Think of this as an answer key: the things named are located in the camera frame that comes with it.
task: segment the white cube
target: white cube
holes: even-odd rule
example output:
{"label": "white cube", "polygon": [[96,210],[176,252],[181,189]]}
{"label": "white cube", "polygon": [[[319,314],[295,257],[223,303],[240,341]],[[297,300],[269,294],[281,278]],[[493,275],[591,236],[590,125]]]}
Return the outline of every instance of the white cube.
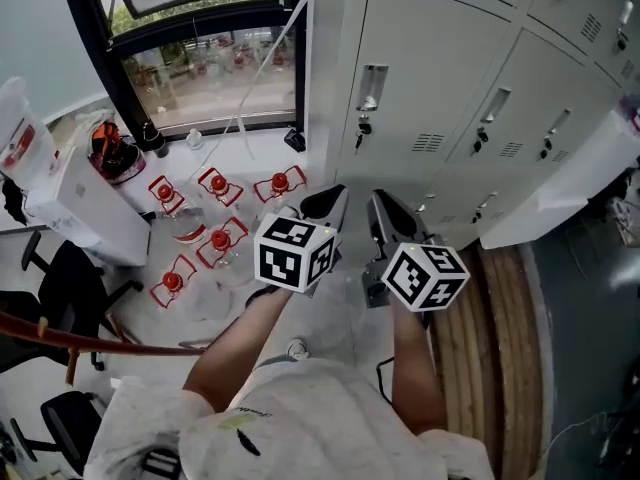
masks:
{"label": "white cube", "polygon": [[304,293],[331,269],[338,231],[268,213],[254,238],[255,278]]}
{"label": "white cube", "polygon": [[382,281],[411,311],[445,309],[469,280],[452,247],[400,244]]}

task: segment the shoe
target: shoe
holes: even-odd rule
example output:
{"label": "shoe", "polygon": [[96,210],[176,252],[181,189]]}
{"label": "shoe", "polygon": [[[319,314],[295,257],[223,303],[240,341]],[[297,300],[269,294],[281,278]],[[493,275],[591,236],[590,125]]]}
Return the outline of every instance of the shoe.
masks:
{"label": "shoe", "polygon": [[293,338],[287,346],[287,355],[293,357],[298,361],[307,359],[309,357],[309,351],[302,338]]}

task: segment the window frame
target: window frame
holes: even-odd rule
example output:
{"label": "window frame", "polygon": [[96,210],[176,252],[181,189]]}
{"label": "window frame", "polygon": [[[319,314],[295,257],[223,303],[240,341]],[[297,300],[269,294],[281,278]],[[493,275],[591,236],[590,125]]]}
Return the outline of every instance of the window frame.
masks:
{"label": "window frame", "polygon": [[[298,1],[284,0],[283,5],[280,0],[256,0],[212,6],[170,16],[112,36],[101,0],[67,0],[80,38],[98,77],[129,132],[143,150],[147,149],[147,144],[142,140],[143,127],[146,124],[147,133],[151,130],[151,133],[155,134],[155,125],[125,71],[122,62],[125,57],[172,42],[194,39],[195,30],[198,36],[206,36],[251,28],[283,27]],[[243,115],[247,130],[294,128],[298,133],[304,133],[306,8],[297,17],[294,27],[294,115],[284,111],[248,117]],[[162,128],[159,132],[167,141],[184,139],[187,128],[190,127],[198,128],[203,135],[215,135],[222,133],[227,121],[228,119],[212,119],[199,123],[176,124]]]}

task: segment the green foliage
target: green foliage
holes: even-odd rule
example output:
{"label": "green foliage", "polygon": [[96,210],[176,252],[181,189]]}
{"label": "green foliage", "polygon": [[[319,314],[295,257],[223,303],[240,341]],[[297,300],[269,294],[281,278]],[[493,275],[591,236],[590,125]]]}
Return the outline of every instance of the green foliage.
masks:
{"label": "green foliage", "polygon": [[216,7],[219,5],[235,4],[245,1],[248,0],[200,0],[198,2],[190,2],[188,4],[177,5],[175,7],[171,7],[170,9],[165,9],[163,11],[159,11],[150,14],[149,16],[144,16],[138,19],[133,18],[131,14],[129,14],[129,10],[126,8],[126,6],[123,5],[116,9],[113,13],[111,33],[112,35],[117,36],[134,28],[146,25],[147,23],[160,21],[171,16],[183,14],[185,12],[195,11],[198,9],[206,9],[208,7]]}

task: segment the locker vent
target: locker vent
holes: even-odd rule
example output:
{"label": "locker vent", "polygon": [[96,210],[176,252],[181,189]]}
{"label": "locker vent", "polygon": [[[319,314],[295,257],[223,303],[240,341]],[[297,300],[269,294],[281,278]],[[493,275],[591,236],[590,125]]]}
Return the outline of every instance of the locker vent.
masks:
{"label": "locker vent", "polygon": [[633,73],[633,68],[635,68],[635,66],[633,65],[633,62],[631,62],[630,60],[627,60],[627,62],[624,63],[624,67],[622,68],[622,71],[620,72],[620,74],[623,76],[625,80],[629,80],[631,73]]}
{"label": "locker vent", "polygon": [[522,144],[518,142],[509,142],[504,148],[502,148],[502,151],[500,151],[500,156],[513,158],[518,154],[520,148],[522,148]]}
{"label": "locker vent", "polygon": [[593,14],[589,14],[589,16],[587,17],[587,21],[584,22],[580,33],[589,41],[594,43],[596,37],[598,37],[598,34],[600,33],[601,28],[602,25],[600,25],[600,22],[595,18],[595,16]]}
{"label": "locker vent", "polygon": [[563,151],[560,150],[556,153],[556,156],[554,156],[551,161],[552,162],[562,162],[564,160],[564,158],[569,154],[568,151]]}
{"label": "locker vent", "polygon": [[444,135],[421,133],[416,139],[416,142],[414,143],[413,148],[411,148],[411,151],[435,153],[436,151],[438,151],[438,149],[440,149],[443,140]]}

